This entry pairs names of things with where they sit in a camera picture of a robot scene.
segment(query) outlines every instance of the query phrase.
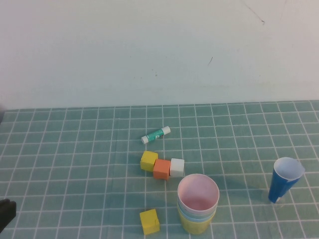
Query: white cube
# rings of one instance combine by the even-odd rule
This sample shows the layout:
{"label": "white cube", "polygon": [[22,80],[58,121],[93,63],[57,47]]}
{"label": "white cube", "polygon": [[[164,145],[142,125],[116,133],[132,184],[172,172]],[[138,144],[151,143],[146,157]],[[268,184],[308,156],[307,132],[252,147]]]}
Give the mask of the white cube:
{"label": "white cube", "polygon": [[184,176],[184,159],[178,159],[178,158],[171,159],[169,175],[172,177]]}

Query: black object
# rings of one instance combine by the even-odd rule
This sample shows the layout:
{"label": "black object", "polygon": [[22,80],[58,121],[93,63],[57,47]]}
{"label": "black object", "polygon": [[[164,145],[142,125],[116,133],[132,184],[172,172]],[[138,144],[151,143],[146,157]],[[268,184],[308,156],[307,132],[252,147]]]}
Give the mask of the black object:
{"label": "black object", "polygon": [[0,233],[16,216],[16,202],[10,199],[0,201]]}

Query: toy block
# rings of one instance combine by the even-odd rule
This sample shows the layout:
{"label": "toy block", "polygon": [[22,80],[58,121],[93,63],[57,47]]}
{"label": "toy block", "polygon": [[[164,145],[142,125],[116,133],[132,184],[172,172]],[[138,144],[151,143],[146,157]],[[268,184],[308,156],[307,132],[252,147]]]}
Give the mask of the toy block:
{"label": "toy block", "polygon": [[160,222],[155,209],[140,213],[144,235],[156,233],[160,230]]}
{"label": "toy block", "polygon": [[153,177],[157,179],[165,179],[169,178],[169,168],[170,161],[157,159],[155,161],[154,169],[153,169]]}
{"label": "toy block", "polygon": [[169,175],[172,177],[184,176],[184,159],[172,158],[170,161]]}
{"label": "toy block", "polygon": [[158,153],[144,151],[141,158],[141,169],[153,172],[155,161],[159,158]]}

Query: glue stick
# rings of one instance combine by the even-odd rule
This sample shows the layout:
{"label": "glue stick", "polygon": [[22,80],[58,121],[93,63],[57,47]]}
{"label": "glue stick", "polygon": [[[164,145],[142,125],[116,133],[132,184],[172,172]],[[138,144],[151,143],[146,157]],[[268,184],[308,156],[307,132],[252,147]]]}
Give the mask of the glue stick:
{"label": "glue stick", "polygon": [[146,144],[148,142],[154,141],[155,139],[161,137],[162,135],[170,133],[170,128],[168,126],[165,126],[164,128],[161,128],[153,133],[150,133],[146,136],[142,137],[143,144]]}

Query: cup rim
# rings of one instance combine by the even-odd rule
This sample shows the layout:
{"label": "cup rim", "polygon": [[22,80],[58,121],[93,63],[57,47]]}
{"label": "cup rim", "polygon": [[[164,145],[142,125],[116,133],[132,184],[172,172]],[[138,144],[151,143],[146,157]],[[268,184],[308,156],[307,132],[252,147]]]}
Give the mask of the cup rim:
{"label": "cup rim", "polygon": [[[288,177],[283,177],[280,173],[278,173],[278,169],[277,166],[279,163],[281,163],[283,160],[289,160],[289,161],[293,161],[294,163],[296,163],[298,166],[300,166],[302,168],[300,175],[298,175],[298,177],[294,177],[294,178],[288,178]],[[290,158],[290,157],[281,157],[279,159],[277,159],[274,163],[274,171],[281,177],[284,178],[288,181],[294,181],[298,178],[300,178],[304,173],[305,173],[305,168],[302,166],[302,164],[295,158]]]}
{"label": "cup rim", "polygon": [[[205,209],[205,210],[196,210],[196,209],[190,208],[190,207],[188,207],[188,206],[180,199],[180,197],[179,197],[178,191],[179,191],[179,187],[180,187],[180,185],[182,184],[183,180],[185,180],[185,179],[186,179],[187,177],[189,177],[189,176],[194,176],[194,175],[199,175],[200,177],[205,177],[206,179],[210,180],[210,181],[214,184],[214,186],[216,186],[216,188],[217,188],[217,193],[218,193],[217,201],[216,201],[216,203],[215,203],[212,207],[210,207],[210,208],[208,208],[208,209]],[[188,212],[194,213],[194,214],[199,214],[199,215],[208,214],[209,211],[212,210],[212,209],[218,204],[218,201],[219,201],[219,188],[218,188],[218,185],[216,184],[216,182],[215,182],[214,180],[212,180],[210,177],[208,177],[207,175],[205,175],[205,174],[200,174],[200,173],[189,174],[189,175],[187,175],[186,177],[184,177],[184,178],[179,182],[178,187],[177,187],[177,197],[178,197],[179,201],[182,203],[182,206],[183,206]]]}

